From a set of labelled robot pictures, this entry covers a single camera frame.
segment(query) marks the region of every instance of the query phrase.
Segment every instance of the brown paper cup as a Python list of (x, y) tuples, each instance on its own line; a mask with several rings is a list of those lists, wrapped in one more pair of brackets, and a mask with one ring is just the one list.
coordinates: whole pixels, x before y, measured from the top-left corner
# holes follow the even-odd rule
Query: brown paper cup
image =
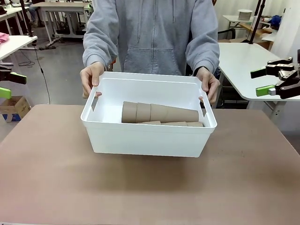
[(161, 125), (166, 126), (178, 126), (178, 127), (187, 127), (188, 124), (186, 122), (176, 122), (176, 123), (162, 123)]
[(144, 122), (139, 124), (151, 124), (151, 125), (160, 125), (160, 121)]
[(135, 123), (137, 103), (124, 102), (122, 110), (122, 123)]
[(138, 103), (136, 110), (136, 123), (150, 122), (151, 105)]
[(191, 122), (191, 123), (187, 123), (188, 127), (198, 127), (198, 128), (202, 128), (204, 127), (203, 124), (201, 122)]
[(198, 122), (199, 114), (197, 110), (151, 104), (150, 120), (160, 121), (161, 123)]

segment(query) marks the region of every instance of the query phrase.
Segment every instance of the gray hoodie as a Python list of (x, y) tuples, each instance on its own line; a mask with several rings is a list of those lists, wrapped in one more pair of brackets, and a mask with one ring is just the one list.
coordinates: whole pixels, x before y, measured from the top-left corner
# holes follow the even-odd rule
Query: gray hoodie
[(211, 0), (93, 0), (84, 35), (85, 66), (119, 56), (123, 72), (184, 75), (218, 66), (218, 22)]

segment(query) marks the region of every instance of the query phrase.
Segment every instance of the white plastic bin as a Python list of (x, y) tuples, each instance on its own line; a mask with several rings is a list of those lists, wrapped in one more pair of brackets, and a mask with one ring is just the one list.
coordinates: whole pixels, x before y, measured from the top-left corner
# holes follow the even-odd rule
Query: white plastic bin
[[(96, 91), (102, 92), (95, 109)], [(203, 116), (199, 96), (203, 97)], [(177, 127), (121, 123), (124, 101), (197, 110), (205, 127)], [(81, 120), (96, 153), (199, 157), (216, 119), (196, 77), (105, 72), (94, 87)]]

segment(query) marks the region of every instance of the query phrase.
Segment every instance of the black pole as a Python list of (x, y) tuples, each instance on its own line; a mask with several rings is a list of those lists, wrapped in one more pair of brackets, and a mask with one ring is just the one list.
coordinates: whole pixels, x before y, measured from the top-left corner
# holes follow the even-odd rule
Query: black pole
[(253, 32), (252, 32), (252, 35), (251, 35), (251, 39), (250, 39), (250, 41), (249, 41), (249, 44), (253, 44), (253, 40), (254, 40), (254, 38), (255, 38), (255, 34), (256, 34), (256, 31), (257, 31), (259, 22), (260, 22), (260, 20), (261, 20), (262, 14), (263, 14), (263, 9), (264, 9), (265, 3), (266, 3), (266, 0), (262, 0), (261, 8), (260, 8), (260, 10), (259, 10), (259, 13), (258, 13), (258, 16), (257, 16), (257, 20), (256, 20), (256, 24), (255, 24), (255, 27), (254, 27), (254, 29), (253, 29)]
[(22, 12), (23, 12), (23, 16), (24, 16), (24, 22), (25, 22), (25, 24), (27, 26), (29, 37), (33, 37), (32, 30), (31, 30), (31, 25), (30, 25), (30, 22), (29, 22), (29, 19), (27, 17), (26, 10), (25, 10), (24, 0), (20, 0), (20, 4), (21, 4), (21, 7), (22, 7)]
[(300, 49), (298, 49), (297, 61), (300, 64)]
[(258, 14), (258, 10), (259, 10), (259, 7), (260, 7), (260, 5), (261, 5), (261, 2), (262, 2), (262, 0), (258, 0), (257, 6), (256, 6), (256, 10), (255, 10), (255, 13), (254, 13), (254, 16)]

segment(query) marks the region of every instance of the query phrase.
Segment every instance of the hoodie drawstring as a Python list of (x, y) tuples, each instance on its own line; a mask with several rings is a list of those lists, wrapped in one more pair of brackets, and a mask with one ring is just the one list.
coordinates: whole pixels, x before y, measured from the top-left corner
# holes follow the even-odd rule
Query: hoodie drawstring
[(141, 23), (142, 23), (143, 2), (144, 2), (144, 0), (140, 0), (139, 21), (138, 21), (138, 24), (137, 24), (137, 42), (138, 43), (140, 41), (140, 36), (141, 36)]
[(175, 22), (175, 0), (173, 0), (173, 23)]

